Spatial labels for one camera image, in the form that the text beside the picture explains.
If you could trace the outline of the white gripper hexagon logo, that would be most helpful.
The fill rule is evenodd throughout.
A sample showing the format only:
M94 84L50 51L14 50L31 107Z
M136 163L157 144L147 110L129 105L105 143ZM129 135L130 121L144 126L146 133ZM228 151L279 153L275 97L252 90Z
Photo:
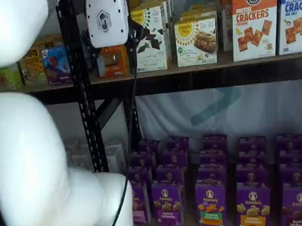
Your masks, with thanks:
M99 76L105 75L100 49L123 45L128 40L128 7L126 0L85 0L86 19L91 45L87 47L91 66Z

